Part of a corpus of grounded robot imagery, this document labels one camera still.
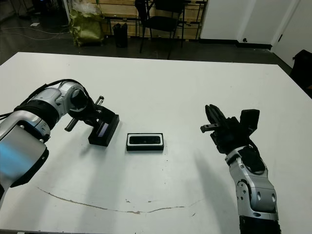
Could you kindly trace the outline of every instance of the display screen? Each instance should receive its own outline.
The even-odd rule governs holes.
[[[159,136],[131,136],[130,144],[160,144]]]

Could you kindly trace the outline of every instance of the black chair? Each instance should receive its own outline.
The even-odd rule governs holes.
[[[150,17],[150,10],[155,4],[156,10],[169,11],[171,12],[171,17],[164,16],[153,16]],[[183,33],[184,33],[184,0],[153,0],[153,2],[148,5],[148,0],[136,0],[135,6],[138,11],[140,21],[143,26],[143,35],[142,42],[140,46],[140,53],[142,52],[145,29],[150,29],[150,34],[152,38],[152,29],[170,32],[170,50],[168,53],[167,59],[169,59],[172,49],[172,40],[176,34],[176,28],[179,26],[179,18],[183,12],[183,21],[182,21],[182,41],[181,47],[183,46]]]

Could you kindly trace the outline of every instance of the bag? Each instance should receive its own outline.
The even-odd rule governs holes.
[[[312,53],[302,50],[293,57],[294,66],[290,77],[312,97]]]
[[[74,2],[70,11],[69,31],[73,36],[74,45],[102,43],[104,33],[102,24],[104,17],[95,4]]]

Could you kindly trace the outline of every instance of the floor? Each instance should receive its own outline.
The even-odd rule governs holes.
[[[102,45],[74,46],[70,34],[47,34],[24,28],[5,29],[11,27],[30,27],[33,22],[40,22],[34,29],[58,33],[68,32],[67,18],[63,13],[53,16],[32,16],[30,20],[12,17],[0,24],[0,64],[7,61],[17,52],[38,52],[70,55],[108,56],[142,59],[166,59],[168,43],[164,40],[146,40],[143,51],[139,53],[139,38],[128,39],[127,48],[117,48],[114,38],[107,38]],[[16,34],[23,34],[34,39]],[[278,64],[287,74],[291,68],[267,49],[237,48],[231,44],[203,44],[198,41],[183,43],[175,41],[170,59],[217,62],[245,62]]]

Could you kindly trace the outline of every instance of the door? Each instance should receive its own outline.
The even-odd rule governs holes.
[[[312,0],[300,0],[282,35],[273,52],[290,67],[298,52],[312,52]]]

